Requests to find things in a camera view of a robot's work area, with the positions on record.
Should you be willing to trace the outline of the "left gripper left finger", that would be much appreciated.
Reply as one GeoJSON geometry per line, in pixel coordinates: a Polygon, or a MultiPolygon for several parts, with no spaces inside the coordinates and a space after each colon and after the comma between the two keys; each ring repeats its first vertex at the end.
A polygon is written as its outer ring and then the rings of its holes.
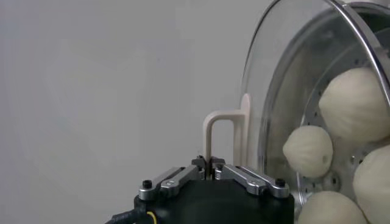
{"type": "Polygon", "coordinates": [[[172,167],[157,178],[144,180],[138,190],[140,200],[155,200],[162,192],[167,197],[176,196],[187,182],[204,180],[207,163],[203,156],[197,156],[187,167],[172,167]]]}

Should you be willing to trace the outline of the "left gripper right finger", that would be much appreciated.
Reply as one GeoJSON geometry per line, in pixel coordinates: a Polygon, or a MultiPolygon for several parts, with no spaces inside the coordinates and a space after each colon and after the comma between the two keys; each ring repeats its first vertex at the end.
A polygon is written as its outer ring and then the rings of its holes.
{"type": "Polygon", "coordinates": [[[234,180],[249,194],[256,196],[268,192],[275,198],[289,197],[289,186],[284,179],[257,173],[246,166],[226,164],[222,158],[211,157],[210,164],[215,180],[234,180]]]}

